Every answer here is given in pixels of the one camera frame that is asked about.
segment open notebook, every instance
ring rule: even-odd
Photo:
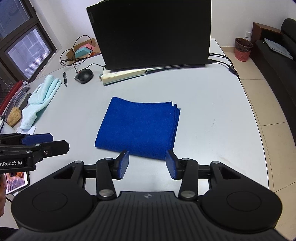
[[[103,70],[103,75],[101,77],[103,85],[109,85],[118,81],[127,80],[135,77],[139,77],[142,75],[146,75],[149,72],[164,70],[168,68],[177,67],[175,66],[162,66],[162,67],[152,67],[152,68],[145,68],[145,69],[129,69],[129,70]]]

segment white wall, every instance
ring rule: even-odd
[[[211,37],[220,46],[234,46],[234,39],[252,32],[253,22],[280,28],[292,0],[212,0]]]
[[[296,3],[290,1],[287,6],[288,9],[288,17],[296,20]]]
[[[59,56],[72,47],[81,35],[94,37],[86,12],[88,6],[100,0],[31,0],[45,30],[58,53],[53,57],[52,69],[58,69]],[[280,28],[285,18],[296,19],[293,0],[212,0],[211,37],[220,46],[234,46],[234,39],[252,32],[253,22]]]

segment laptop lid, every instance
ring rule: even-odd
[[[87,12],[107,69],[207,63],[211,0],[105,0]]]

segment black sofa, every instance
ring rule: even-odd
[[[253,25],[253,32],[257,39],[252,37],[254,47],[250,57],[274,92],[296,143],[296,21],[286,19],[278,32],[262,25],[259,34],[258,26],[256,29],[255,25],[256,23]],[[284,46],[294,60],[272,51],[264,43],[264,38]]]

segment trash can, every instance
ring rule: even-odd
[[[253,46],[254,45],[246,39],[236,38],[235,57],[242,62],[246,62],[250,56]]]

